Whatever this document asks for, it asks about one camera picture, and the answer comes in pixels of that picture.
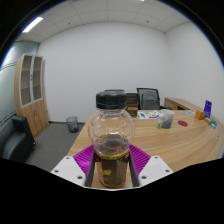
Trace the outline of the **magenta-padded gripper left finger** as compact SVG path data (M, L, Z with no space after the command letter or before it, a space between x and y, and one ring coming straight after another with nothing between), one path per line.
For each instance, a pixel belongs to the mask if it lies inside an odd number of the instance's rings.
M88 146L75 156L65 156L51 173L78 186L91 187L94 169L94 149L93 146Z

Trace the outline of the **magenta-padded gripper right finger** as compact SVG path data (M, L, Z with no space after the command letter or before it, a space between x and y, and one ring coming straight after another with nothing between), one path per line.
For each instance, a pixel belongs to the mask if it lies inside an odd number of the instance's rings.
M150 156L131 145L129 167L134 187L143 187L173 173L173 170L158 155Z

